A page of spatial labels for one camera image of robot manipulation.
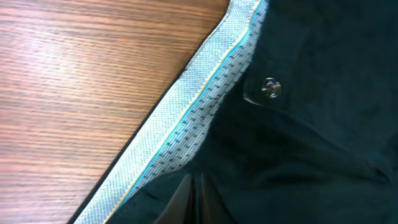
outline yellow stripe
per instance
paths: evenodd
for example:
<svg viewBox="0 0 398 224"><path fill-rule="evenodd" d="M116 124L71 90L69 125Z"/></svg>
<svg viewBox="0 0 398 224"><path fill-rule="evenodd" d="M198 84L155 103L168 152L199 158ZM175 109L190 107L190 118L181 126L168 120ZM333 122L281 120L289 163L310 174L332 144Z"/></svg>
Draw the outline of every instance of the yellow stripe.
<svg viewBox="0 0 398 224"><path fill-rule="evenodd" d="M140 174L145 170L145 168L148 166L149 162L152 160L152 158L156 155L156 152L160 149L160 147L163 145L163 142L167 139L167 137L170 135L170 133L172 132L172 130L174 129L174 127L176 127L176 125L178 124L178 122L182 119L182 117L184 116L184 114L187 112L187 110L189 109L189 107L192 105L193 102L195 102L197 100L197 98L199 97L200 93L203 91L203 89L205 88L205 86L207 85L207 83L209 82L210 78L214 75L214 73L217 71L217 69L220 67L222 61L225 59L225 57L229 54L229 52L240 42L242 41L243 37L245 36L246 32L249 29L249 25L250 25L250 21L252 19L252 15L253 12L257 9L259 3L261 2L261 0L257 0L257 2L254 4L253 8L251 9L250 15L249 15L249 19L244 27L244 30L242 31L241 35L239 36L239 38L228 48L228 50L221 56L221 58L218 60L216 66L212 69L212 71L209 73L209 75L206 77L205 81L203 82L203 84L201 85L200 89L197 91L197 93L195 94L195 96L192 98L192 100L189 102L188 106L181 112L180 116L178 117L177 121L174 123L174 125L172 126L172 128L170 128L170 131L168 131L168 133L165 135L165 137L163 138L163 140L161 140L161 142L156 146L155 150L153 151L152 155L150 156L150 158L147 160L147 162L145 163L145 165L143 166L142 170L140 171ZM120 206L120 204L122 203L122 201L124 200L124 198L127 197L127 194L130 192L132 186L134 186L134 184L137 182L137 179L140 175L138 175L129 185L129 187L126 189L126 191L124 192L123 196L120 198L120 200L117 202L117 204L113 207L112 211L109 213L109 215L106 217L106 219L104 220L103 224L105 224L111 217L112 215L115 213L115 211L117 210L117 208Z"/></svg>

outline wood grain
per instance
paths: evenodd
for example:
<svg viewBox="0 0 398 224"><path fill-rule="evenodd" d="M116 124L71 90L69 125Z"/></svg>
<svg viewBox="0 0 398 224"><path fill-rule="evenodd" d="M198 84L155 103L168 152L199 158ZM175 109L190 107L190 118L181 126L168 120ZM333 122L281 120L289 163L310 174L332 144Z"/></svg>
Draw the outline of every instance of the wood grain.
<svg viewBox="0 0 398 224"><path fill-rule="evenodd" d="M227 0L2 0L0 223L66 223Z"/></svg>

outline white mesh fabric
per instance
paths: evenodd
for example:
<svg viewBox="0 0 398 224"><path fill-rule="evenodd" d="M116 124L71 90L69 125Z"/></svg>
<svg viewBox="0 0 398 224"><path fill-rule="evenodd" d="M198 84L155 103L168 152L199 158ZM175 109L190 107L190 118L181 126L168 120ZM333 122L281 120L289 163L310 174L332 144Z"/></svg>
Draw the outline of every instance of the white mesh fabric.
<svg viewBox="0 0 398 224"><path fill-rule="evenodd" d="M104 223L140 187L185 165L224 95L251 61L265 0L231 0L227 13L162 98L75 223Z"/></svg>

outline metal snap button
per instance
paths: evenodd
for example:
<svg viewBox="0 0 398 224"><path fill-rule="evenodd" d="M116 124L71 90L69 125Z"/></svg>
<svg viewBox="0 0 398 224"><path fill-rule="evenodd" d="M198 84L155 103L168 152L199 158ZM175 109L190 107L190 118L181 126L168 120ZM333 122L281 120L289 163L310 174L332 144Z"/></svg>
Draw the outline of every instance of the metal snap button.
<svg viewBox="0 0 398 224"><path fill-rule="evenodd" d="M261 91L269 98L280 95L281 85L275 78L266 78L262 82Z"/></svg>

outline black jacket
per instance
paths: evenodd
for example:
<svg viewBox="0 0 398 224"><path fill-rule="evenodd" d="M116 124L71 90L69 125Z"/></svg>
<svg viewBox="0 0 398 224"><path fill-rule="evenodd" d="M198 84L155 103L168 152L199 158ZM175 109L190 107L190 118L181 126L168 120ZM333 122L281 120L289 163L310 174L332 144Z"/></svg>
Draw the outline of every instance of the black jacket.
<svg viewBox="0 0 398 224"><path fill-rule="evenodd" d="M211 176L238 223L398 223L398 1L271 1L195 158L109 223L153 223L186 173Z"/></svg>

